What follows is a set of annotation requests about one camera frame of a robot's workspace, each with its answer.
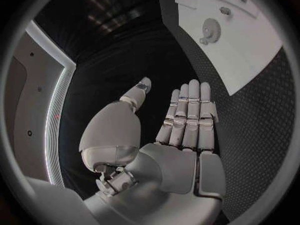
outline white robot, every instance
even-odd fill
[[[154,143],[140,149],[135,112],[151,89],[143,78],[86,127],[79,146],[85,166],[99,173],[85,201],[103,224],[211,224],[222,208],[225,173],[214,153],[216,105],[207,82],[173,91]]]

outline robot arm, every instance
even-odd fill
[[[213,153],[218,117],[210,86],[192,80],[174,90],[156,142],[139,150],[135,111],[150,89],[142,79],[88,124],[79,150],[101,176],[99,192],[85,202],[106,224],[210,224],[225,196],[222,162]]]

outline black textured wall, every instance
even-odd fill
[[[290,143],[295,95],[287,57],[282,48],[255,79],[229,96],[210,60],[178,26],[175,0],[159,2],[164,24],[183,48],[199,80],[210,83],[219,116],[216,131],[226,174],[223,210],[234,220],[267,189]]]

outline black mesh surface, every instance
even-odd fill
[[[160,0],[162,18],[216,101],[219,149],[226,175],[223,210],[230,220],[245,212],[267,189],[290,143],[294,125],[293,78],[281,49],[249,84],[229,96],[214,66],[178,26],[174,0]]]

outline led light strip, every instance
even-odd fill
[[[58,152],[59,130],[65,97],[76,69],[76,64],[51,41],[34,21],[30,22],[26,32],[42,49],[64,67],[49,103],[44,133],[44,156],[48,179],[51,184],[64,187]]]

